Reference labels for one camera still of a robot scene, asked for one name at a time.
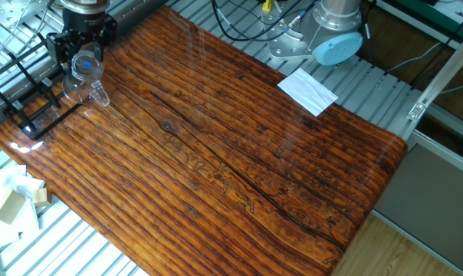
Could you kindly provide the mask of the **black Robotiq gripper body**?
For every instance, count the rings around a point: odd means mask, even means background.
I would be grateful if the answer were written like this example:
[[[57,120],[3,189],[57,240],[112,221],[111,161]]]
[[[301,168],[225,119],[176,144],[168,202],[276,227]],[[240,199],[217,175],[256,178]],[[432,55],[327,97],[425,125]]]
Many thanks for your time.
[[[81,35],[98,35],[105,25],[106,13],[80,14],[68,9],[63,10],[64,30],[68,35],[77,38]]]

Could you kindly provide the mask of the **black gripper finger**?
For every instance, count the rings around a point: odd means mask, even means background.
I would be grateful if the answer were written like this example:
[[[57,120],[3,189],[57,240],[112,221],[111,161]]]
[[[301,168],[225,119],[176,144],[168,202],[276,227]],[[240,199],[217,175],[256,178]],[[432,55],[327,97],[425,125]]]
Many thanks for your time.
[[[92,38],[97,60],[103,60],[104,50],[115,41],[117,22],[109,15],[100,16],[93,21]]]
[[[62,31],[46,34],[46,46],[49,56],[58,64],[69,61],[78,51],[78,33]]]

